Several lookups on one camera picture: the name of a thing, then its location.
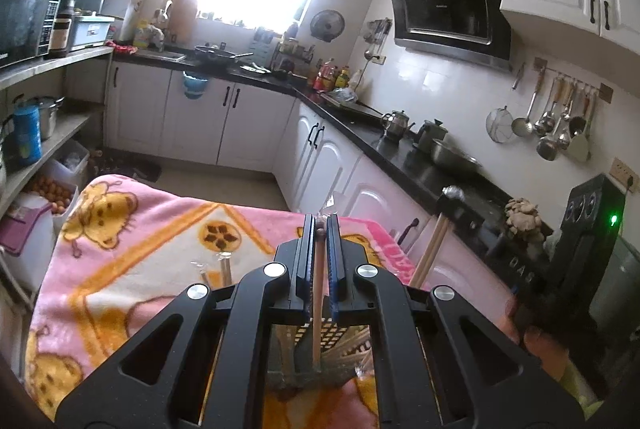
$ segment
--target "electrical outlet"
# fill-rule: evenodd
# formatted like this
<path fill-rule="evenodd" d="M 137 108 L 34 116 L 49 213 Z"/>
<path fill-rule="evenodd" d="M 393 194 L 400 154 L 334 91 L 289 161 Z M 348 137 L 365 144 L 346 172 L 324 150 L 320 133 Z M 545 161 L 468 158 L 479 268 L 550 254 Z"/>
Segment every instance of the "electrical outlet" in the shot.
<path fill-rule="evenodd" d="M 611 169 L 609 170 L 609 174 L 618 180 L 622 186 L 626 189 L 628 184 L 629 177 L 633 177 L 634 182 L 631 187 L 629 187 L 630 193 L 635 193 L 640 186 L 640 178 L 636 173 L 632 171 L 632 169 L 622 162 L 620 158 L 614 158 L 613 164 L 611 164 Z"/>

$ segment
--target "wall-mounted fan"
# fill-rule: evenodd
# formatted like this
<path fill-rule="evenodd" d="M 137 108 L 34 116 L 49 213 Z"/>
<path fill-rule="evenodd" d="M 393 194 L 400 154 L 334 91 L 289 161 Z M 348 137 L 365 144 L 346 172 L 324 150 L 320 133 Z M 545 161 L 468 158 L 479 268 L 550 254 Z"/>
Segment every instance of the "wall-mounted fan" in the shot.
<path fill-rule="evenodd" d="M 344 32 L 344 17 L 337 10 L 322 10 L 311 20 L 311 35 L 331 43 Z"/>

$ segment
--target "kettle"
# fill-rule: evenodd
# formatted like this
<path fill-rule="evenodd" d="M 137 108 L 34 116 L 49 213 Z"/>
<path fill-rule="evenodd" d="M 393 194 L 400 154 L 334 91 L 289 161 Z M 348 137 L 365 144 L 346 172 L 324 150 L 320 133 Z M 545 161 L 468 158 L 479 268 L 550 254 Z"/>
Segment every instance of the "kettle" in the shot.
<path fill-rule="evenodd" d="M 385 114 L 380 121 L 385 128 L 385 137 L 395 142 L 399 142 L 404 133 L 415 124 L 415 122 L 409 124 L 409 116 L 404 110 L 401 112 L 394 110 L 390 114 Z"/>
<path fill-rule="evenodd" d="M 420 151 L 431 155 L 433 140 L 444 140 L 447 133 L 447 128 L 442 127 L 441 120 L 434 119 L 433 122 L 431 122 L 431 120 L 425 120 L 418 130 L 418 135 L 416 136 L 418 143 L 415 147 Z"/>

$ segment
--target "silver screw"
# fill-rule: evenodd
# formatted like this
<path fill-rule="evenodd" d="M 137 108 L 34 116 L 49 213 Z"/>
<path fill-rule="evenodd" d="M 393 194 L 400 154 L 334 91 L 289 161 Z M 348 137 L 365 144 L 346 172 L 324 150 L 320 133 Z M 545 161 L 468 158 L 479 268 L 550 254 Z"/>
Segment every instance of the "silver screw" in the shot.
<path fill-rule="evenodd" d="M 203 284 L 194 284 L 187 290 L 187 295 L 191 299 L 202 299 L 209 293 L 209 289 Z"/>
<path fill-rule="evenodd" d="M 269 277 L 279 277 L 287 271 L 287 267 L 282 263 L 269 263 L 265 265 L 264 273 Z"/>
<path fill-rule="evenodd" d="M 363 277 L 373 277 L 378 274 L 378 269 L 373 265 L 360 265 L 357 272 Z"/>
<path fill-rule="evenodd" d="M 451 301 L 456 296 L 456 293 L 453 291 L 452 287 L 442 285 L 434 290 L 433 295 L 441 301 Z"/>

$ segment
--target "sink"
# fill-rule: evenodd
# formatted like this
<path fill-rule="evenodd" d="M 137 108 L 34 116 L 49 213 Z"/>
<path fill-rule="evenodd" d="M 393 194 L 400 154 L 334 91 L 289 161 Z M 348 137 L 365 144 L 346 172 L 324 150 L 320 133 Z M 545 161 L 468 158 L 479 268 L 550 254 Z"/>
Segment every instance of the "sink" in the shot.
<path fill-rule="evenodd" d="M 187 56 L 185 54 L 178 54 L 175 52 L 159 52 L 157 50 L 144 50 L 138 49 L 134 55 L 138 57 L 146 57 L 148 59 L 158 59 L 161 61 L 182 61 Z"/>

